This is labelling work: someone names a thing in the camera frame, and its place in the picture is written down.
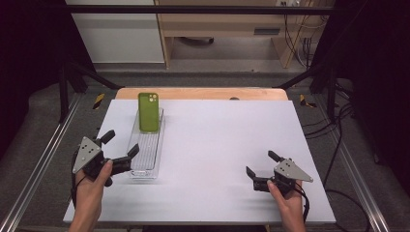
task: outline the finger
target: finger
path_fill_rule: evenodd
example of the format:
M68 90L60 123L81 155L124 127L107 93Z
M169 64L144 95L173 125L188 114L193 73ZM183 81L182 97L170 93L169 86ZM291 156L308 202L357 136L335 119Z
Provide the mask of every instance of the finger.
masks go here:
M110 159L102 167L102 170L100 171L100 174L97 177L95 183L99 186L103 186L106 180L108 180L109 176L111 176L111 171L112 171L112 160Z
M285 199L283 198L282 194L280 193L279 188L271 181L268 181L268 188L269 192L272 194L272 196L275 198L275 200L278 203L278 206L280 208L285 207Z

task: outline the gray carpet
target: gray carpet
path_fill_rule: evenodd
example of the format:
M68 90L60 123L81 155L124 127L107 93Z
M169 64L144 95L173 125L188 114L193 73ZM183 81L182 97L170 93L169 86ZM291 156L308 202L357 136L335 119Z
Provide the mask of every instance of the gray carpet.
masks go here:
M113 82L126 86L204 86L204 87L272 87L295 76L293 72L181 72L175 69L170 72L101 72ZM73 151L82 136L93 137L103 122L109 101L116 92L109 90L91 79L90 87L81 95L78 110L68 127L63 140L58 146L42 181L31 199L25 214L21 218L17 231L63 231L68 224L62 222L69 202L71 158ZM316 97L308 91L309 80L287 90L290 100L294 102L301 125L320 122L324 119L318 107L300 105L300 95L304 94L307 102L317 103ZM93 109L98 94L105 97L98 109ZM337 95L337 104L342 106L347 100ZM5 218L14 205L19 193L36 167L48 140L57 128L59 113L58 86L52 85L35 93L30 99L30 110L18 135L5 157L0 161L0 218ZM322 128L322 122L314 126L303 127L304 132ZM368 187L380 208L391 231L410 231L410 199L402 190L388 166L373 161L372 149L369 147L360 125L354 117L342 120L343 142L347 145L352 157L359 166ZM335 143L329 133L307 140L319 175L325 177ZM332 168L327 188L336 189L358 200L347 172L339 157ZM360 208L347 198L329 193L329 200L337 218L337 223L349 231L364 231L366 221ZM99 228L120 228L126 226L99 225ZM272 231L281 231L273 226ZM334 225L310 225L308 231L341 231Z

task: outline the wire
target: wire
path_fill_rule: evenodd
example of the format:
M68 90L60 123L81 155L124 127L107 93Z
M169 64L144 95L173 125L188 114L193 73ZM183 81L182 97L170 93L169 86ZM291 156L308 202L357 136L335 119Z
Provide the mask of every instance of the wire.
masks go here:
M309 209L310 209L310 204L309 204L309 202L308 202L308 197L307 197L307 195L306 195L306 193L305 193L305 191L304 191L304 189L298 184L298 183L295 183L300 189L297 189L297 188L293 188L293 190L295 190L296 192L298 192L299 194L301 194L303 197L304 197L304 199L305 199L305 205L304 205L304 207L305 207L305 210L304 210L304 222L306 222L307 221L307 217L308 217L308 211L309 211Z
M350 104L350 103L347 103L346 105L344 105L344 106L340 109L340 114L336 116L336 119L337 119L337 120L344 119L347 115L351 114L352 112L353 112L353 110L352 110L351 104ZM319 124L319 123L322 122L322 121L319 121L318 123L311 124L311 125L307 125L307 126L317 125L317 124ZM331 125L334 125L334 124L333 124L333 123L329 123L329 124L327 124L326 126L324 126L323 128L321 128L321 129L319 129L319 130L306 133L305 136L314 135L314 134L316 134L316 133L319 133L319 132L325 130L326 128L328 128L328 127L331 126Z
M365 209L362 207L362 205L361 205L359 202L357 202L355 199L353 199L353 198L350 197L349 195L347 195L347 194L345 194L345 193L343 193L343 192L341 192L341 191L338 191L338 190L334 190L334 189L327 188L327 189L325 189L325 191L326 191L326 192L333 192L333 193L340 194L340 195L346 197L347 199L349 199L350 201L352 201L355 205L357 205L357 206L362 210L362 212L364 213L365 218L366 218L366 229L365 229L365 231L366 231L366 232L367 232L367 231L370 231L370 220L369 220L369 218L368 218L368 215L367 215ZM336 225L337 228L339 228L341 231L348 232L348 230L346 230L346 229L344 229L343 227L341 227L338 223L335 223L335 225Z
M345 107L346 105L344 105L344 106L340 109L338 115L341 115L341 113L343 112L344 107ZM338 137L338 140L337 140L336 148L335 148L334 153L333 153L333 155L332 155L331 163L329 164L328 170L327 170L327 172L326 172L325 179L324 179L324 181L323 181L323 187L325 187L326 184L327 184L327 182L328 182L329 174L330 174L330 172L331 172L331 170L332 170L332 167L333 167L333 165L334 165L334 163L335 163L335 158L336 158L336 154L337 154L337 151L338 151L338 147L340 146L340 143L341 143L342 130L341 130L341 119L340 119L340 117L337 118L337 121L338 121L337 125L338 125L338 129L339 129L339 137Z

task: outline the aluminum rail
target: aluminum rail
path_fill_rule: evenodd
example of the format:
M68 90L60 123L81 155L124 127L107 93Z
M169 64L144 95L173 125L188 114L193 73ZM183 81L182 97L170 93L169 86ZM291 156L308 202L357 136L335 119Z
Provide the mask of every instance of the aluminum rail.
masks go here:
M72 118L77 110L78 104L81 99L82 95L74 95L74 98L71 103L71 110L68 117L63 123L58 125L50 141L45 147L39 162L37 163L36 167L31 173L31 176L28 179L23 190L21 191L20 196L15 201L15 204L9 210L8 214L1 223L1 232L13 232L17 229L18 223L20 222L25 210L27 209L28 204L30 203L34 193L36 192L36 189L39 186L43 178L43 175L46 172L48 165L51 162L55 154L55 151L58 148L58 145L60 144L70 122L72 121Z
M322 111L322 114L327 118L327 113L325 110L325 100L321 95L314 95L315 101L318 102L318 106ZM331 133L332 139L335 144L337 144L338 138L340 137L340 132L338 129L335 129ZM363 178L359 168L356 163L353 161L352 156L350 156L349 150L341 138L340 147L338 154L340 155L341 162L346 170L347 175L349 176L352 186L358 194L359 200L362 203L364 210L368 215L370 224L375 232L389 232L389 226L385 221L382 213L380 212L379 207L377 206L376 201L374 200L373 195L368 188L365 179Z
M45 5L73 14L346 15L354 8L256 6Z

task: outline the gray floor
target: gray floor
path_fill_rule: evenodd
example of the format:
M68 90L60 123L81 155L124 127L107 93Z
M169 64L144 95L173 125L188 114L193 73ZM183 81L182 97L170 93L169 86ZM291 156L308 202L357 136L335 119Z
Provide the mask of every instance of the gray floor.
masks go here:
M216 38L213 44L202 41L177 40L169 69L152 65L132 65L120 67L99 66L101 75L115 83L126 86L247 86L272 87L296 76L304 70L296 60L292 68L280 67L269 39ZM70 192L71 156L82 136L97 135L103 121L109 100L115 91L109 90L87 79L90 87L85 95L79 95L78 110L49 165L40 184L36 187L27 208L22 215L17 231L64 231L68 224L62 222L67 209ZM304 132L322 128L326 122L320 107L300 105L300 95L307 102L320 103L323 96L313 96L308 91L307 79L287 90L294 102ZM105 93L98 109L92 109L97 94ZM337 95L337 104L348 101ZM0 162L0 218L5 218L18 199L32 171L54 131L58 127L60 113L58 86L52 85L35 93L30 99L30 111L26 116L15 141ZM352 159L356 162L368 188L387 222L390 231L410 231L410 199L401 189L388 166L376 164L362 129L354 117L342 120L343 142ZM319 175L326 175L332 153L336 147L331 133L317 138L308 136L308 146ZM359 201L352 185L349 172L337 156L330 174L327 188L337 189ZM330 193L329 200L337 218L337 223L349 231L364 231L365 218L356 205L347 198ZM118 228L125 226L100 225L99 228ZM272 231L280 231L274 225ZM310 225L308 231L341 231L334 225Z

